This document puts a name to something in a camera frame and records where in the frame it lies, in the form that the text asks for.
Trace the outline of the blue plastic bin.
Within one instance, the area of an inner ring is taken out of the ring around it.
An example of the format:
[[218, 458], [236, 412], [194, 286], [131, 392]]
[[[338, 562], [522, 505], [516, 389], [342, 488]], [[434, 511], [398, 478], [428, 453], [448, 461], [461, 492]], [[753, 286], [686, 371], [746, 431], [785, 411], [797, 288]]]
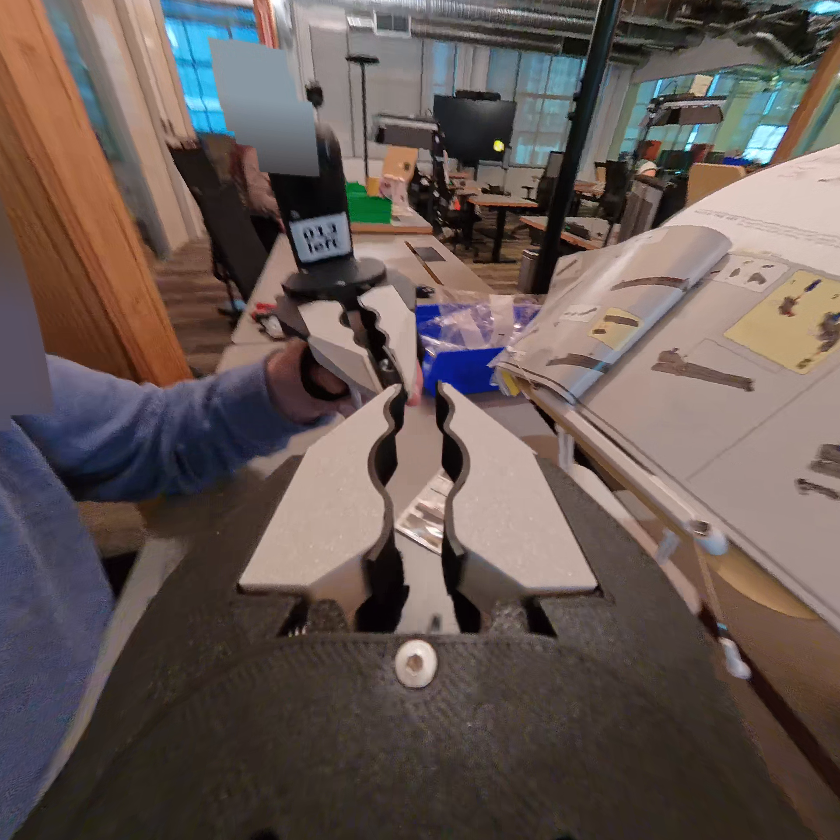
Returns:
[[492, 379], [492, 362], [501, 351], [448, 352], [430, 365], [422, 362], [424, 389], [435, 393], [437, 384], [444, 382], [467, 395], [495, 391], [498, 387]]

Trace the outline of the wooden office desk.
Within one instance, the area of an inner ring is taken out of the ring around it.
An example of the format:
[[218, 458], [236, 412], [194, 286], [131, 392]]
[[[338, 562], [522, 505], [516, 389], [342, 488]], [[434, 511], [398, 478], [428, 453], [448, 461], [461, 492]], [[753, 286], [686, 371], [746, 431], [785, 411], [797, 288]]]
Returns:
[[509, 211], [525, 211], [537, 209], [538, 203], [527, 198], [516, 198], [511, 196], [500, 196], [495, 194], [474, 193], [465, 197], [468, 205], [474, 208], [494, 209], [497, 212], [497, 221], [495, 234], [492, 239], [492, 249], [490, 257], [483, 259], [478, 257], [478, 249], [474, 246], [474, 214], [469, 212], [469, 220], [466, 227], [467, 240], [473, 249], [473, 263], [475, 265], [515, 265], [517, 260], [514, 258], [502, 257], [502, 239], [505, 233], [505, 226], [507, 222], [507, 215]]

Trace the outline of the black steel pole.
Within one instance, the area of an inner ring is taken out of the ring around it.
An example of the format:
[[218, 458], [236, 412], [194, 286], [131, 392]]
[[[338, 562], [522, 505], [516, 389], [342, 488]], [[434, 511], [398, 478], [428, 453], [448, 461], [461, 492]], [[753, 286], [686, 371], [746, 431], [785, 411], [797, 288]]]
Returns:
[[566, 217], [571, 209], [576, 176], [592, 125], [621, 7], [621, 1], [601, 1], [596, 10], [595, 26], [584, 64], [581, 88], [574, 108], [563, 162], [549, 206], [539, 258], [532, 277], [532, 293], [536, 295], [544, 295], [549, 291], [553, 272], [560, 256], [561, 236]]

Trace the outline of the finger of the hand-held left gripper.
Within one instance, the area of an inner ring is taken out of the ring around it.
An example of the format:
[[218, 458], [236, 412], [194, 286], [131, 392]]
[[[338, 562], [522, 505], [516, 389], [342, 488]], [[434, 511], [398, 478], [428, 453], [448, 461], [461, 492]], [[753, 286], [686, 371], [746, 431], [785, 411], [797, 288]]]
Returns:
[[393, 286], [377, 286], [358, 298], [364, 346], [383, 388], [399, 384], [408, 403], [423, 389], [424, 347], [414, 310]]
[[350, 326], [342, 325], [339, 303], [303, 303], [298, 308], [316, 362], [342, 380], [356, 396], [375, 396], [383, 384], [371, 352], [357, 344]]

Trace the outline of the black office chair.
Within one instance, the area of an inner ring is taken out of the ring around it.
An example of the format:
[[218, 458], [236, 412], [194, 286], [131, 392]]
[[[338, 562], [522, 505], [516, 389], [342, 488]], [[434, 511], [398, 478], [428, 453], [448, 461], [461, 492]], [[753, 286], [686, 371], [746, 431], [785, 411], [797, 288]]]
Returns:
[[268, 251], [236, 184], [221, 175], [201, 140], [176, 140], [168, 143], [167, 149], [202, 216], [214, 276], [225, 285], [230, 301], [237, 292], [240, 300], [247, 302], [265, 267]]
[[549, 153], [548, 161], [538, 180], [534, 196], [538, 215], [548, 215], [563, 161], [564, 153], [560, 150], [552, 150]]
[[605, 162], [605, 179], [597, 214], [610, 224], [616, 224], [623, 213], [631, 174], [625, 160]]

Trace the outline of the wooden pillar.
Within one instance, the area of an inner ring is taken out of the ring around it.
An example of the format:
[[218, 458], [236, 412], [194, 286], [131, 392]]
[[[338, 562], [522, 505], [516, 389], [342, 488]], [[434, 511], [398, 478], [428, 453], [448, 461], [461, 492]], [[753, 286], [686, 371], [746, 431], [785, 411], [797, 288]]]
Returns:
[[1, 3], [2, 202], [45, 350], [136, 382], [193, 374], [42, 2]]

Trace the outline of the clear plastic bags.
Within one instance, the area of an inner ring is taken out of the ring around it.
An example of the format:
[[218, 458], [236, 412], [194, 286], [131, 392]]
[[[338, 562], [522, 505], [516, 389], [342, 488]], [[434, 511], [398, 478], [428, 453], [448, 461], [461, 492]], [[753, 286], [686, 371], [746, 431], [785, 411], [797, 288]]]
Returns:
[[416, 305], [416, 330], [423, 362], [440, 354], [504, 350], [525, 333], [543, 307], [542, 296], [464, 290]]

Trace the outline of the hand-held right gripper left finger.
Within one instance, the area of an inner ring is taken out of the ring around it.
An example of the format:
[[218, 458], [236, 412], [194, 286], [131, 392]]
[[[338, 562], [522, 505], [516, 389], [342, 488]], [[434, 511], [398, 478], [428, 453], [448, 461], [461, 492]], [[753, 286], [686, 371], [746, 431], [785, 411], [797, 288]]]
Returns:
[[387, 386], [309, 446], [238, 579], [248, 594], [331, 601], [364, 633], [392, 633], [406, 603], [386, 485], [406, 392]]

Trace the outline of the person's left forearm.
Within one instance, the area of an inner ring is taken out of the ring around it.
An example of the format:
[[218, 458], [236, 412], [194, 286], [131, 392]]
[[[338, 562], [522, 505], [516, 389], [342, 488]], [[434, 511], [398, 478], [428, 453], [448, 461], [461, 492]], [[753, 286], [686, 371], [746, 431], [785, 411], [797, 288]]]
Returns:
[[301, 429], [270, 395], [266, 362], [159, 387], [46, 361], [51, 411], [2, 432], [2, 492], [27, 504], [192, 494]]

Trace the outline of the white book stand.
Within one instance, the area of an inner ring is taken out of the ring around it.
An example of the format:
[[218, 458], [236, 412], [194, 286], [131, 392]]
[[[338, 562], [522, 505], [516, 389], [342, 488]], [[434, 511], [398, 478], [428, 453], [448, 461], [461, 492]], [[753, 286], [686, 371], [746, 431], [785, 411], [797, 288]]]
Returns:
[[[758, 670], [732, 635], [711, 571], [711, 561], [723, 559], [735, 548], [734, 542], [707, 511], [687, 501], [676, 489], [656, 477], [575, 408], [543, 386], [518, 381], [518, 387], [534, 407], [555, 423], [559, 438], [571, 440], [570, 444], [561, 444], [561, 448], [577, 446], [662, 524], [663, 532], [653, 553], [654, 560], [715, 641], [728, 674], [755, 684]], [[691, 547], [696, 556], [700, 569], [699, 587], [677, 575], [673, 555], [681, 545]]]

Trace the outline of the person's left hand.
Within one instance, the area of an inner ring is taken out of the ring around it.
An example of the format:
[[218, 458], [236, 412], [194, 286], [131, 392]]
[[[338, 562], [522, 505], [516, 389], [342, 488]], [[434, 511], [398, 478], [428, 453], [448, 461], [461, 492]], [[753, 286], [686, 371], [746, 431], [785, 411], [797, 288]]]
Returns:
[[356, 410], [349, 386], [314, 358], [307, 342], [290, 339], [266, 360], [270, 400], [289, 421], [309, 426]]

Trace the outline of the green plastic bin stack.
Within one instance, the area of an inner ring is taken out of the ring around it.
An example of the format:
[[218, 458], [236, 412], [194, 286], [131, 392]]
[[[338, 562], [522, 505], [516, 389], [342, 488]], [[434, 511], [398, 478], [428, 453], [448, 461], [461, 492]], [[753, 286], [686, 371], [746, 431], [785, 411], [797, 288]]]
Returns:
[[390, 225], [392, 200], [379, 194], [370, 195], [366, 186], [358, 182], [345, 185], [350, 222], [352, 224]]

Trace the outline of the overhead light rig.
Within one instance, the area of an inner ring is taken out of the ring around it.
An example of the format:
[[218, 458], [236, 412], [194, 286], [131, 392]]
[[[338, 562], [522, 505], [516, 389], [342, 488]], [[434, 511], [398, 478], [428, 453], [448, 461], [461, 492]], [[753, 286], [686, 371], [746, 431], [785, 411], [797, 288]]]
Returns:
[[644, 127], [650, 130], [672, 125], [718, 124], [723, 121], [726, 101], [726, 97], [701, 97], [690, 93], [657, 97], [647, 105]]

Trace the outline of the lego sticker sheet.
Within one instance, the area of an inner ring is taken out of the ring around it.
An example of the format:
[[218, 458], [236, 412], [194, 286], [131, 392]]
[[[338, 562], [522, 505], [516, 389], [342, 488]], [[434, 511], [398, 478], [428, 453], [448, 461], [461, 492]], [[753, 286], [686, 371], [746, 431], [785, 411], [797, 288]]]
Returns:
[[395, 531], [427, 551], [440, 555], [444, 542], [445, 507], [453, 481], [440, 469], [404, 509]]

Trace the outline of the lego instruction booklet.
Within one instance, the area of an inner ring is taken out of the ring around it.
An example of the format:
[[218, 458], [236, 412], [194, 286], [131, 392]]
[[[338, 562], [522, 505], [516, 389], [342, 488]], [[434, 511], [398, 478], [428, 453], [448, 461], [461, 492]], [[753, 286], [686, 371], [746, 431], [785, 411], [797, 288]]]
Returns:
[[838, 145], [562, 258], [494, 362], [838, 629]]

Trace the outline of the person's blue sweater torso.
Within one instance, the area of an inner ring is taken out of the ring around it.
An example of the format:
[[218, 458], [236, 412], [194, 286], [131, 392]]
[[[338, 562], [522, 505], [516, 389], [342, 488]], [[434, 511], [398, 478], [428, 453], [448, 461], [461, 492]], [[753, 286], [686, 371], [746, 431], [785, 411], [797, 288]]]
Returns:
[[112, 592], [77, 502], [21, 426], [1, 434], [1, 836], [35, 806], [98, 660]]

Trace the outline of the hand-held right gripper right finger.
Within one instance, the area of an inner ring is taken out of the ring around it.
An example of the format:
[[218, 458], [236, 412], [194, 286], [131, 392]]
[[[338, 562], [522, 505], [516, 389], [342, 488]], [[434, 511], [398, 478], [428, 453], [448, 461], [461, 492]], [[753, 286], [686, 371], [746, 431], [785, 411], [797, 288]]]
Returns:
[[450, 384], [436, 423], [444, 504], [442, 568], [458, 629], [477, 634], [495, 607], [525, 613], [543, 598], [591, 595], [599, 584], [532, 449]]

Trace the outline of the tan wooden chair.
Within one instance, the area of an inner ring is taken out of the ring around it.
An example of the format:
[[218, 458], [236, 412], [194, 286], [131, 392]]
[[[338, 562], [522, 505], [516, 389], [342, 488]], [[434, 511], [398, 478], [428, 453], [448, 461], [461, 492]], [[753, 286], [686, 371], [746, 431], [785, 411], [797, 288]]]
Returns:
[[742, 165], [694, 163], [688, 173], [685, 208], [747, 176]]

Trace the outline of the black wall screen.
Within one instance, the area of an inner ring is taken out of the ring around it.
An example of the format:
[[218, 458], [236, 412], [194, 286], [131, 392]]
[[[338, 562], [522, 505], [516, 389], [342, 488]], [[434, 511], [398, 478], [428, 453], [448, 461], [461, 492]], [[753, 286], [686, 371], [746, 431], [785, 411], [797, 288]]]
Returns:
[[465, 168], [503, 163], [513, 134], [517, 103], [436, 95], [433, 115], [448, 156]]

